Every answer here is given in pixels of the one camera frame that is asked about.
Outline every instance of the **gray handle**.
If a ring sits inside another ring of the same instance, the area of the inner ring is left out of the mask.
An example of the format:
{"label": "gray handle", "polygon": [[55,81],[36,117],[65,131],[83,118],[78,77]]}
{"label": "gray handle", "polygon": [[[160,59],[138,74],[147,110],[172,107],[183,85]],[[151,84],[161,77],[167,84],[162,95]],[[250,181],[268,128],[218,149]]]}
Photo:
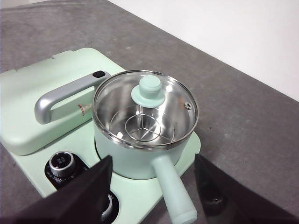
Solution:
{"label": "gray handle", "polygon": [[197,219],[196,208],[168,155],[152,161],[163,198],[173,224],[191,224]]}
{"label": "gray handle", "polygon": [[105,71],[97,71],[42,95],[34,107],[36,120],[42,125],[48,124],[53,105],[89,87],[97,88],[109,76]]}

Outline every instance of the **lid knob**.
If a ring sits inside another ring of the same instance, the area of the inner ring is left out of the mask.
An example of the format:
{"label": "lid knob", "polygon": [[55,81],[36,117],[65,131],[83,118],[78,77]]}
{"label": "lid knob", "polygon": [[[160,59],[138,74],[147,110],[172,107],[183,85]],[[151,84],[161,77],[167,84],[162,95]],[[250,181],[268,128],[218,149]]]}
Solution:
{"label": "lid knob", "polygon": [[131,97],[135,103],[147,108],[160,106],[165,101],[165,95],[161,91],[162,84],[158,77],[144,76],[131,91]]}

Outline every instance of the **silver knob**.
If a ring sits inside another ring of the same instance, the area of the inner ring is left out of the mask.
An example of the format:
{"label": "silver knob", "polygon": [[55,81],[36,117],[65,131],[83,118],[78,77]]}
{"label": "silver knob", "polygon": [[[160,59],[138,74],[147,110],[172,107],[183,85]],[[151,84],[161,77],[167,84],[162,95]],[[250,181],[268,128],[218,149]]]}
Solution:
{"label": "silver knob", "polygon": [[52,155],[49,165],[52,174],[57,177],[71,176],[76,168],[74,156],[67,151],[60,151]]}
{"label": "silver knob", "polygon": [[108,206],[106,205],[106,210],[103,211],[103,213],[102,213],[101,222],[105,221],[110,216],[110,214],[112,212],[112,197],[111,197],[111,195],[108,195],[108,199],[109,199],[109,201],[107,202]]}

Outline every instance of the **glass lid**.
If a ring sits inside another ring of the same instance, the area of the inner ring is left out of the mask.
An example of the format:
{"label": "glass lid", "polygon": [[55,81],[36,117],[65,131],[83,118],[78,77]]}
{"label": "glass lid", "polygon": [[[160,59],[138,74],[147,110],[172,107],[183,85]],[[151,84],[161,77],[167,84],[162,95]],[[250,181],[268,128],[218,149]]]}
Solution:
{"label": "glass lid", "polygon": [[186,139],[198,121],[198,106],[180,82],[158,72],[131,70],[96,90],[93,120],[125,147],[169,149]]}

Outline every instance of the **gray surface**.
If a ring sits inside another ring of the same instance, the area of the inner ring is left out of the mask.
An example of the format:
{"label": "gray surface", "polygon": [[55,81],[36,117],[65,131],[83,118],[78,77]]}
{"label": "gray surface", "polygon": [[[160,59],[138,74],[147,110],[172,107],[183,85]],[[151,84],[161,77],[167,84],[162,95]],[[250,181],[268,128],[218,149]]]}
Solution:
{"label": "gray surface", "polygon": [[[201,153],[233,178],[299,216],[299,103],[105,0],[50,1],[1,11],[1,69],[92,47],[125,69],[156,70],[197,98]],[[193,167],[183,181],[200,209]],[[2,215],[40,196],[1,149]],[[197,223],[204,223],[200,214]],[[165,205],[143,223],[170,223]]]}

